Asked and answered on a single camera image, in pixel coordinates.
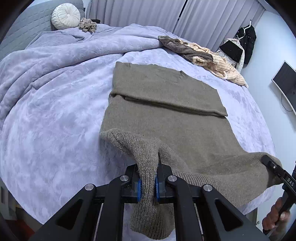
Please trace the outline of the person's right hand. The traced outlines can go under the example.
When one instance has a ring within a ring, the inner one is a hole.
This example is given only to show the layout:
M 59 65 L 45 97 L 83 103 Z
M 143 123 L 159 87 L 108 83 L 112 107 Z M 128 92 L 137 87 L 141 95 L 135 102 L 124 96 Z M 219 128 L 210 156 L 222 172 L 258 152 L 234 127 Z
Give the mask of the person's right hand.
M 282 198 L 280 197 L 271 207 L 270 212 L 262 221 L 263 230 L 268 231 L 275 228 L 273 234 L 280 233 L 285 229 L 290 219 L 290 211 L 285 211 L 280 214 L 282 208 Z

